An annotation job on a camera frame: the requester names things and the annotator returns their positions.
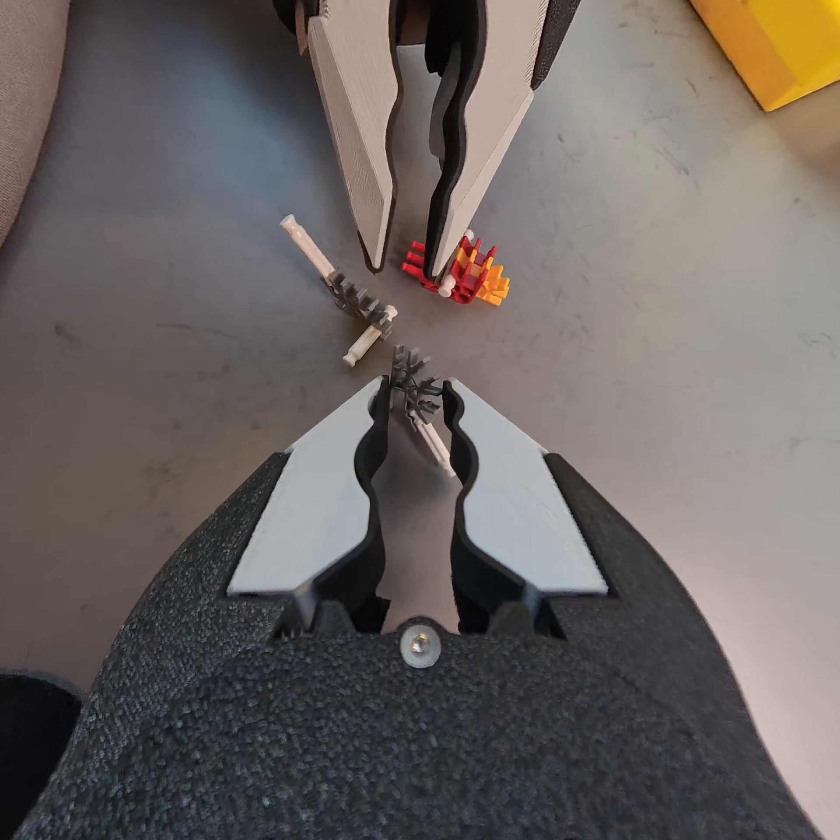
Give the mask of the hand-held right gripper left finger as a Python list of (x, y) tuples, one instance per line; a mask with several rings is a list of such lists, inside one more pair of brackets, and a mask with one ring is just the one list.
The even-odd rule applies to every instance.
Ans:
[(372, 480), (387, 454), (391, 397), (388, 377), (372, 380), (281, 454), (228, 596), (290, 598), (305, 630), (326, 601), (364, 632), (382, 626), (385, 546)]

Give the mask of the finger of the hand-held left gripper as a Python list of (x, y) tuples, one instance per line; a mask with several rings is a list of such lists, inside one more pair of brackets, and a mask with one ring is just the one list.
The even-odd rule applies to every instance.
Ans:
[(383, 268), (396, 204), (396, 19), (391, 1), (322, 1), (308, 18), (311, 63), (371, 272)]
[(458, 71), (442, 117), (443, 169), (429, 205), (424, 272), (439, 277), (457, 249), (533, 98), (549, 3), (464, 2)]

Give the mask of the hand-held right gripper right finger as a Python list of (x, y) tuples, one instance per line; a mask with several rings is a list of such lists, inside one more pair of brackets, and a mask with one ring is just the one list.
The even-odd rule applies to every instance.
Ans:
[(607, 579), (552, 470), (552, 454), (458, 380), (443, 386), (455, 503), (451, 581), (462, 634), (509, 623), (561, 634), (548, 603), (606, 597)]

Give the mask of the short white toy rod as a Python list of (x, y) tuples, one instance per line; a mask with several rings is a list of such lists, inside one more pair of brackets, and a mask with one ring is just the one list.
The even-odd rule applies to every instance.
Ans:
[(287, 233), (291, 241), (300, 249), (304, 256), (319, 273), (320, 277), (327, 284), (332, 286), (332, 278), (335, 272), (333, 264), (321, 252), (303, 226), (299, 225), (293, 214), (286, 215), (280, 221), (280, 227)]
[(397, 309), (393, 305), (387, 305), (384, 314), (378, 322), (371, 321), (362, 335), (350, 346), (343, 357), (343, 362), (349, 367), (354, 367), (380, 339), (390, 336), (393, 327), (393, 319), (397, 316)]
[[(462, 240), (465, 239), (467, 241), (467, 243), (469, 244), (469, 246), (472, 246), (473, 236), (474, 236), (473, 231), (468, 228), (465, 231), (465, 234), (462, 237)], [(445, 277), (440, 281), (440, 283), (437, 286), (437, 294), (442, 298), (450, 298), (453, 294), (453, 291), (455, 290), (455, 286), (456, 286), (456, 283), (458, 281), (458, 279), (455, 276), (455, 265), (456, 265), (457, 262), (458, 262), (457, 258), (454, 258), (453, 263), (452, 263), (451, 267), (449, 268), (448, 273), (445, 275)]]
[(455, 470), (450, 463), (450, 453), (445, 446), (443, 439), (438, 435), (434, 425), (426, 423), (422, 419), (416, 420), (414, 425), (415, 429), (428, 446), (437, 466), (444, 471), (447, 477), (457, 477)]

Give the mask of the grey toy connector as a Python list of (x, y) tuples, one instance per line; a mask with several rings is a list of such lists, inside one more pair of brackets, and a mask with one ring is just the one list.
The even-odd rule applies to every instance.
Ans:
[(431, 361), (420, 349), (409, 350), (402, 344), (393, 351), (390, 385), (402, 393), (404, 414), (415, 425), (430, 424), (441, 407), (443, 387), (426, 371)]
[(340, 309), (361, 319), (369, 327), (378, 329), (385, 338), (391, 334), (393, 319), (396, 316), (394, 308), (382, 304), (378, 298), (369, 294), (367, 289), (359, 288), (338, 270), (323, 277), (322, 281)]

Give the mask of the yellow toy connector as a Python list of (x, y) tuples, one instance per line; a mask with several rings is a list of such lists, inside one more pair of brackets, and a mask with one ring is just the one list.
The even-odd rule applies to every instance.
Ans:
[(497, 255), (493, 260), (492, 267), (486, 273), (484, 285), (476, 298), (498, 307), (508, 296), (510, 280), (502, 275), (504, 266), (502, 264), (497, 265), (496, 258)]

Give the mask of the yellow plastic bin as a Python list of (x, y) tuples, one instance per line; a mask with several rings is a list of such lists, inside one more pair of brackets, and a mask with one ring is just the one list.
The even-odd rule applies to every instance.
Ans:
[(839, 80), (838, 1), (692, 1), (766, 112)]

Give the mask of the person's beige sweater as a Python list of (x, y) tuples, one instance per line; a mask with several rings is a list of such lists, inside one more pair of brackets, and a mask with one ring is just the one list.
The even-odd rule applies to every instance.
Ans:
[(1, 242), (43, 147), (67, 42), (69, 1), (1, 2)]

